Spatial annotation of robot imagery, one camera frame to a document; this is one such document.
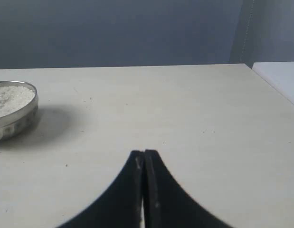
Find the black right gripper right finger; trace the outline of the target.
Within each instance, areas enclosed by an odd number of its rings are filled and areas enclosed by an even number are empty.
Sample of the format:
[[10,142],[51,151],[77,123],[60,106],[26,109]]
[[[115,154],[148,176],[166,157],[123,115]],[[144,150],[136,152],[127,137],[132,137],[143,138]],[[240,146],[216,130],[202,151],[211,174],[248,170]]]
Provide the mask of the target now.
[[229,228],[177,183],[156,150],[144,152],[146,228]]

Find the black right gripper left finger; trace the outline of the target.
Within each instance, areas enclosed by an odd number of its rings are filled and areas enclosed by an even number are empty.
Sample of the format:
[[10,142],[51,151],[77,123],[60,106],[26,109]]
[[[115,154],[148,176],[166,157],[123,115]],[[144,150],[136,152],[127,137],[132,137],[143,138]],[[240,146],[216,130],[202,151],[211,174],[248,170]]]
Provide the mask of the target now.
[[122,170],[86,209],[61,228],[139,228],[142,212],[143,152],[132,151]]

